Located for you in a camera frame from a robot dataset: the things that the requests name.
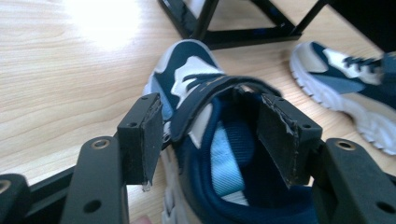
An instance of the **shoe sole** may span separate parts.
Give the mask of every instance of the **shoe sole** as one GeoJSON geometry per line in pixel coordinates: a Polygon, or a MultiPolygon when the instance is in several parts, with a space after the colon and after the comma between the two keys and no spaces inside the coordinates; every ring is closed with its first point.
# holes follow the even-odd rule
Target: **shoe sole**
{"type": "Polygon", "coordinates": [[[187,203],[178,181],[178,166],[171,147],[161,152],[161,160],[166,176],[166,189],[163,197],[163,224],[201,223],[187,203]]]}
{"type": "Polygon", "coordinates": [[[355,101],[343,97],[341,94],[316,80],[306,72],[301,65],[296,47],[290,57],[291,73],[297,84],[315,102],[333,110],[347,113],[355,122],[362,137],[389,155],[396,155],[396,124],[355,101]]]}
{"type": "MultiPolygon", "coordinates": [[[[171,46],[165,54],[161,57],[153,72],[148,78],[148,84],[145,85],[143,89],[143,95],[152,93],[152,79],[154,77],[154,73],[162,73],[168,62],[172,56],[172,53],[175,47],[181,42],[194,42],[209,53],[212,60],[219,68],[216,60],[214,60],[213,54],[207,48],[207,46],[203,45],[201,42],[196,40],[183,40],[180,41],[173,46],[171,46]]],[[[163,162],[163,169],[165,170],[165,178],[166,178],[166,189],[163,196],[163,212],[162,212],[162,220],[163,224],[177,224],[177,223],[201,223],[199,218],[192,211],[190,205],[187,203],[184,193],[181,189],[180,183],[178,181],[178,166],[177,160],[175,157],[175,153],[171,147],[166,148],[161,152],[161,160],[163,162]]]]}

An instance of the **shoe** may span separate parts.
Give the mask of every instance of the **shoe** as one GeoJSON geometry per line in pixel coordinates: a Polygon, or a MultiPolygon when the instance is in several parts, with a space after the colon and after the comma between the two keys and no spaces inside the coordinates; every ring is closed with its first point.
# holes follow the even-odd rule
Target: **shoe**
{"type": "Polygon", "coordinates": [[[163,223],[318,223],[311,188],[288,189],[256,136],[262,92],[250,77],[226,76],[207,46],[170,47],[144,94],[163,101],[166,173],[163,223]]]}
{"type": "Polygon", "coordinates": [[[381,61],[306,42],[292,52],[290,69],[314,101],[347,113],[364,139],[396,155],[396,82],[385,81],[381,61]]]}

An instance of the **metal frame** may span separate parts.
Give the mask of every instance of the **metal frame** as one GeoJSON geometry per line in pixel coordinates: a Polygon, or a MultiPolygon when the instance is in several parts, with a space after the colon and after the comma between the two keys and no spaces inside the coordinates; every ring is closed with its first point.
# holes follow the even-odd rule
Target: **metal frame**
{"type": "Polygon", "coordinates": [[[212,20],[219,0],[206,0],[199,18],[195,18],[183,0],[159,0],[172,23],[183,38],[198,39],[210,49],[226,49],[245,45],[296,40],[303,30],[316,17],[329,0],[318,0],[308,14],[294,25],[278,8],[268,0],[250,0],[276,26],[270,28],[210,31],[212,20]]]}
{"type": "MultiPolygon", "coordinates": [[[[161,109],[158,94],[141,97],[114,137],[86,142],[75,167],[30,188],[22,175],[0,175],[0,224],[129,223],[126,185],[152,180],[163,147],[161,109]]],[[[395,223],[396,178],[364,148],[345,139],[322,142],[321,128],[283,98],[263,94],[260,112],[258,136],[285,183],[314,177],[320,223],[395,223]]]]}

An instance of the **light wood surface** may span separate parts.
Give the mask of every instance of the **light wood surface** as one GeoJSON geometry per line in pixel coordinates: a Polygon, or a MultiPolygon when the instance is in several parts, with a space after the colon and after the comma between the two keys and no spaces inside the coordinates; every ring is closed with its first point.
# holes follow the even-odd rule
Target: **light wood surface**
{"type": "MultiPolygon", "coordinates": [[[[298,23],[316,1],[274,2],[298,23]]],[[[215,14],[212,26],[257,22],[249,23],[256,17],[231,5],[215,14]]],[[[23,174],[32,185],[73,166],[84,142],[116,131],[161,55],[179,39],[155,0],[0,0],[0,174],[23,174]]],[[[365,142],[350,117],[314,103],[292,79],[290,52],[310,40],[351,55],[381,55],[330,7],[298,41],[214,55],[230,75],[259,77],[279,88],[323,127],[323,139],[355,141],[396,175],[395,157],[365,142]]],[[[159,161],[150,192],[128,187],[131,220],[146,214],[160,223],[164,188],[159,161]]]]}

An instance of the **shoe strap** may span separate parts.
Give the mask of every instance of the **shoe strap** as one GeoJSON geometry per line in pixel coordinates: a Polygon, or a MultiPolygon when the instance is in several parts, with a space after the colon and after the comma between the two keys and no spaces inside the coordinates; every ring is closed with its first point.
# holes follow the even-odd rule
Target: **shoe strap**
{"type": "Polygon", "coordinates": [[[197,115],[214,97],[230,89],[238,89],[241,86],[250,87],[261,93],[281,96],[278,90],[253,77],[221,76],[210,79],[197,86],[171,118],[172,142],[180,141],[191,130],[191,125],[197,115]]]}
{"type": "Polygon", "coordinates": [[[382,58],[384,77],[382,83],[396,83],[396,51],[384,54],[382,58]]]}

